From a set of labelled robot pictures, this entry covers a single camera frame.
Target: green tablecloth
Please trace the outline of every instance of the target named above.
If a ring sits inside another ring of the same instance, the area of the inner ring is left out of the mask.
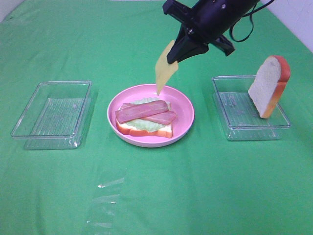
[[[81,234],[108,177],[124,181],[102,234],[313,234],[313,54],[268,10],[254,15],[252,36],[230,56],[211,46],[179,64],[168,85],[195,108],[181,140],[142,148],[110,128],[111,99],[154,83],[157,58],[177,36],[162,4],[26,0],[0,24],[0,234]],[[243,20],[235,37],[249,27]],[[280,104],[292,127],[278,141],[228,141],[211,78],[255,74],[271,54],[291,66]],[[98,89],[88,135],[74,150],[25,151],[10,132],[49,80],[91,80]]]

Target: toy bread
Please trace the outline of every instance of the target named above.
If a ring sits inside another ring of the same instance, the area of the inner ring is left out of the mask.
[[[290,78],[290,66],[280,55],[269,56],[248,90],[261,118],[269,118]]]

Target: ham slice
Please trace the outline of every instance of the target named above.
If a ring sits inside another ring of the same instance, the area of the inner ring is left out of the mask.
[[[121,109],[131,107],[134,105],[136,105],[136,104],[124,103],[121,106]],[[168,111],[165,111],[163,113],[158,113],[158,114],[150,115],[147,117],[142,117],[141,119],[147,120],[147,121],[153,121],[153,122],[163,124],[163,125],[168,125],[176,118],[176,116],[177,116],[177,114],[174,111],[168,110]]]
[[[120,124],[128,121],[151,116],[168,111],[168,105],[164,100],[155,100],[148,103],[137,104],[115,111],[116,119]]]

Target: yellow cheese slice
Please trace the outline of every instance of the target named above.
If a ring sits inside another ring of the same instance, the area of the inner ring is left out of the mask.
[[[167,62],[167,54],[170,52],[174,45],[174,40],[167,45],[164,52],[160,55],[156,62],[156,93],[159,95],[165,86],[165,84],[170,80],[171,76],[178,70],[178,62],[175,61],[172,64]]]

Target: clear plastic container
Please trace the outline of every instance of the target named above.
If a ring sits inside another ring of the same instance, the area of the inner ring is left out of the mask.
[[[248,94],[255,76],[213,77],[214,100],[230,141],[279,140],[291,122],[279,103],[271,116],[260,118]]]
[[[40,83],[11,136],[23,148],[77,148],[87,132],[93,99],[90,81]]]

